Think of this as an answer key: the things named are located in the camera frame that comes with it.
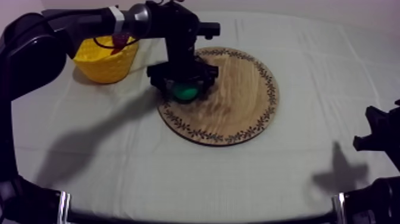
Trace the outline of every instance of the tablecloth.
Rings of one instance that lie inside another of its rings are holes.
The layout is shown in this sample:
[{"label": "tablecloth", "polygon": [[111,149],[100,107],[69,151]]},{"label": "tablecloth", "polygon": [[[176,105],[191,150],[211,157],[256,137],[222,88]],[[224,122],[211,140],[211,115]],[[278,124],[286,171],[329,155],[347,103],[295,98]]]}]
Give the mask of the tablecloth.
[{"label": "tablecloth", "polygon": [[71,60],[52,83],[12,104],[18,168],[72,194],[73,209],[132,219],[276,220],[325,213],[330,197],[398,171],[385,153],[356,152],[373,105],[400,98],[400,38],[275,14],[199,12],[225,46],[261,60],[279,85],[271,125],[244,144],[210,148],[161,120],[146,66],[167,59],[142,40],[130,74],[96,85]]}]

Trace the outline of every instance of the yellow basket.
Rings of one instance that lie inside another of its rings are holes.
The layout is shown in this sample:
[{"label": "yellow basket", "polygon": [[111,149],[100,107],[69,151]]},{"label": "yellow basket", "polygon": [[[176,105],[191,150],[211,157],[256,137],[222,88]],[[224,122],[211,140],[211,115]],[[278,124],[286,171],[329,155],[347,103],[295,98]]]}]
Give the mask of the yellow basket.
[{"label": "yellow basket", "polygon": [[[106,46],[113,45],[111,36],[103,36],[97,40]],[[128,75],[138,47],[139,44],[134,43],[111,55],[113,49],[102,48],[93,39],[86,39],[80,45],[73,60],[90,80],[98,83],[114,83]]]}]

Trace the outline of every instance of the red object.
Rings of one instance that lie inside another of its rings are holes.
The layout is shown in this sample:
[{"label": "red object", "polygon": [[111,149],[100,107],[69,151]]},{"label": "red object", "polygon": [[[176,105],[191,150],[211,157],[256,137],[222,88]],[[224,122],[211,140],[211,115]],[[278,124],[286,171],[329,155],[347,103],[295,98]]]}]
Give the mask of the red object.
[{"label": "red object", "polygon": [[111,52],[111,55],[120,52],[126,46],[126,43],[129,40],[129,34],[120,33],[112,36],[112,44],[115,49]]}]

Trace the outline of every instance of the wooden tray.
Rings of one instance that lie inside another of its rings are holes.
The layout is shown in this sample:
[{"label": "wooden tray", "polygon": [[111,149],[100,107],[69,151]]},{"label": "wooden tray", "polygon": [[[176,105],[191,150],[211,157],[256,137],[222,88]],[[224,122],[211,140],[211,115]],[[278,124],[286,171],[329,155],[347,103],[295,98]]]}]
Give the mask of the wooden tray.
[{"label": "wooden tray", "polygon": [[201,48],[196,54],[219,66],[219,77],[207,99],[160,104],[165,123],[178,135],[204,145],[233,145],[260,134],[271,123],[279,101],[271,71],[235,49]]}]

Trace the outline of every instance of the green ball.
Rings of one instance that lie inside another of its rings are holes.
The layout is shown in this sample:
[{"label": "green ball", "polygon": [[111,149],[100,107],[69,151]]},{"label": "green ball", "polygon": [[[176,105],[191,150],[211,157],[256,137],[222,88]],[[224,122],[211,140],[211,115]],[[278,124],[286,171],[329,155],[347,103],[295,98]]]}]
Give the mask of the green ball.
[{"label": "green ball", "polygon": [[199,93],[197,85],[187,83],[174,83],[171,87],[172,94],[180,100],[194,99]]}]

